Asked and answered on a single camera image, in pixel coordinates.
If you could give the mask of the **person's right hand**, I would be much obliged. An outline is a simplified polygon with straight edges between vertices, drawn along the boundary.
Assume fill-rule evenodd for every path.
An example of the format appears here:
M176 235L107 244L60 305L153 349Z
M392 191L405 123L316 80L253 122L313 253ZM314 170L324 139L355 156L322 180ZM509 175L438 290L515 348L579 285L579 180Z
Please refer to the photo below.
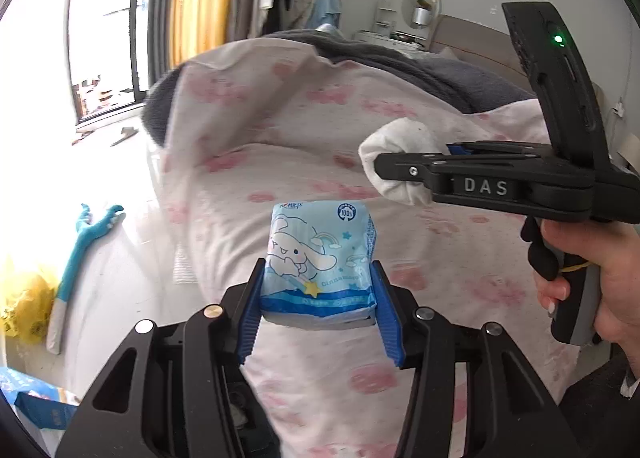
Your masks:
M620 345L631 373L639 375L639 234L622 223L541 223L544 240L600 268L601 302L594 328Z

